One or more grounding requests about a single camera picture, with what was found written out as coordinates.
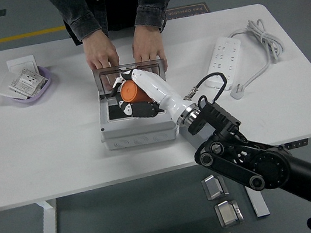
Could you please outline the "person's right hand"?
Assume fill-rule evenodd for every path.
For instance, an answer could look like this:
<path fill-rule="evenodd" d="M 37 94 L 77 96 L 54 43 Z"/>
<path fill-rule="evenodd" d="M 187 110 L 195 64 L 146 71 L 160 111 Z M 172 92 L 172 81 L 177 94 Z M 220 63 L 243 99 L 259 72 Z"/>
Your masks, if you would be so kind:
<path fill-rule="evenodd" d="M 97 30 L 82 39 L 86 61 L 92 70 L 119 65 L 116 47 L 102 30 Z"/>

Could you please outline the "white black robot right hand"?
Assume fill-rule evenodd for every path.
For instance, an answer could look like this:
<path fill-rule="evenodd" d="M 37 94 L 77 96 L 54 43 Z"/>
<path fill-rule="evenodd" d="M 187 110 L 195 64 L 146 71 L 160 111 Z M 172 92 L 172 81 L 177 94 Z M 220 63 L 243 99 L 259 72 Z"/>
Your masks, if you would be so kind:
<path fill-rule="evenodd" d="M 132 117 L 155 117 L 159 110 L 170 114 L 178 126 L 198 114 L 196 104 L 186 100 L 158 74 L 133 68 L 116 78 L 110 94 L 123 112 Z"/>

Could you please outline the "person's left hand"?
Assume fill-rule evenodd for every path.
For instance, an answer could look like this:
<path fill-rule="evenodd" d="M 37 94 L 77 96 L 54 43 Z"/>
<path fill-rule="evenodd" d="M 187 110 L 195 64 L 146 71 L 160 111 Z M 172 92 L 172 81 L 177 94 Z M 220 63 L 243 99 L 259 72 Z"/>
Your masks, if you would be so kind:
<path fill-rule="evenodd" d="M 136 62 L 164 60 L 164 71 L 167 71 L 168 61 L 165 56 L 163 40 L 158 27 L 137 25 L 133 36 L 133 57 Z"/>

